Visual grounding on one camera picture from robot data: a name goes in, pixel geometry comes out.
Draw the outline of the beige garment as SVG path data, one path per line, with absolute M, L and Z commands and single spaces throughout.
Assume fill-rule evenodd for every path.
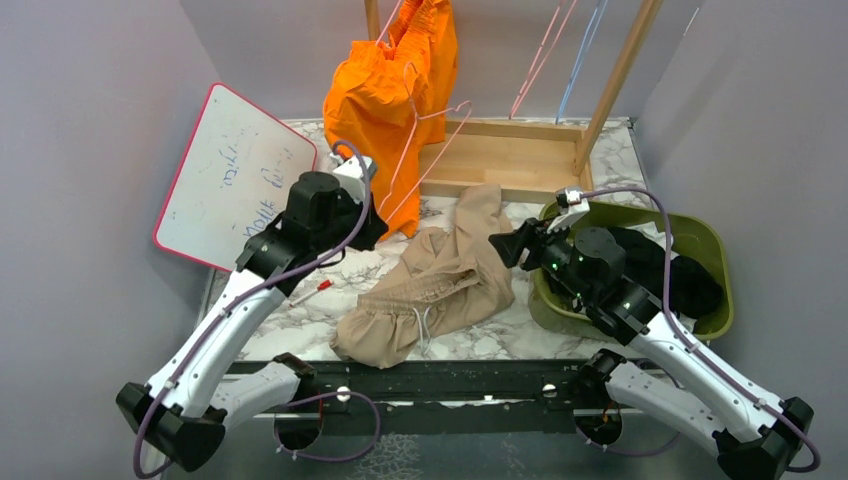
M 512 274 L 491 245 L 510 233 L 502 190 L 494 184 L 465 189 L 451 231 L 417 233 L 397 265 L 337 324 L 330 348 L 343 360 L 386 369 L 433 338 L 484 321 L 511 306 Z

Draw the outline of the olive green plastic basket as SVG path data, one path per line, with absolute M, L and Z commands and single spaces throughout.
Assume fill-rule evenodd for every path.
M 590 212 L 574 225 L 572 234 L 589 227 L 633 229 L 633 226 L 646 222 L 654 222 L 659 230 L 664 230 L 661 214 L 657 211 L 600 201 L 592 201 L 590 205 Z M 699 340 L 707 342 L 717 339 L 729 330 L 734 318 L 722 241 L 709 225 L 697 218 L 671 214 L 669 220 L 673 237 L 672 255 L 687 256 L 699 262 L 724 290 L 724 299 L 716 312 L 700 319 L 688 318 L 682 314 L 677 314 L 678 318 L 694 331 Z M 661 247 L 664 245 L 665 237 L 649 239 Z M 594 328 L 585 315 L 573 312 L 565 289 L 540 269 L 532 274 L 528 308 L 533 320 L 544 329 L 605 342 L 612 340 Z

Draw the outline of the orange shorts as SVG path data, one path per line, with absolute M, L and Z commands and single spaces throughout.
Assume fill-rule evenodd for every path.
M 336 69 L 323 105 L 325 137 L 346 140 L 371 157 L 377 173 L 371 182 L 378 209 L 413 123 L 403 69 L 409 71 L 419 111 L 426 115 L 448 107 L 459 70 L 459 44 L 453 7 L 448 1 L 404 1 L 387 41 L 355 41 Z M 408 224 L 408 236 L 418 225 Z

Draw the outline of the white shorts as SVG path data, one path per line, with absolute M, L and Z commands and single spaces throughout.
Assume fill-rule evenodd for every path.
M 653 239 L 663 239 L 664 232 L 659 230 L 654 222 L 646 222 L 633 226 L 634 230 L 641 232 L 643 235 Z

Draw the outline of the black shorts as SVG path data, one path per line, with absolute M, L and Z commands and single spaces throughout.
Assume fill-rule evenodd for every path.
M 665 249 L 633 229 L 608 227 L 607 230 L 626 253 L 624 274 L 664 299 Z M 669 299 L 672 312 L 700 319 L 716 312 L 723 299 L 723 288 L 699 262 L 687 256 L 672 255 Z

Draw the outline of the blue wire hanger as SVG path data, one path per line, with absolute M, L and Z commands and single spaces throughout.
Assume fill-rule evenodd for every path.
M 607 6 L 609 4 L 608 0 L 598 0 L 595 4 L 594 10 L 589 17 L 587 22 L 587 26 L 584 30 L 584 34 L 581 40 L 581 43 L 578 48 L 578 52 L 572 66 L 572 70 L 569 76 L 568 83 L 563 92 L 559 108 L 557 110 L 557 115 L 555 117 L 555 123 L 560 124 L 565 119 L 565 113 L 567 111 L 568 103 L 573 94 L 574 88 L 577 83 L 577 79 L 579 77 L 580 71 L 584 65 L 588 52 L 591 48 L 591 45 L 596 36 L 599 25 L 603 19 Z

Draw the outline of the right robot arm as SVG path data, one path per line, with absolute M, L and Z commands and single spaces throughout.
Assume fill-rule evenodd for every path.
M 778 479 L 790 471 L 812 408 L 756 385 L 666 315 L 660 299 L 625 275 L 626 252 L 607 229 L 581 229 L 567 240 L 530 218 L 489 241 L 506 266 L 547 272 L 582 304 L 593 327 L 681 384 L 601 349 L 579 371 L 585 404 L 612 400 L 640 410 L 700 445 L 731 479 Z

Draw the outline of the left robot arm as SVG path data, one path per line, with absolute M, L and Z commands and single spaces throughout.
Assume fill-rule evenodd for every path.
M 172 464 L 195 471 L 229 429 L 277 405 L 310 405 L 314 371 L 291 354 L 234 382 L 223 377 L 301 280 L 348 248 L 375 247 L 387 226 L 372 205 L 371 177 L 361 166 L 302 174 L 284 211 L 247 240 L 223 293 L 189 339 L 146 382 L 122 387 L 116 403 L 136 434 L 137 478 L 155 478 Z

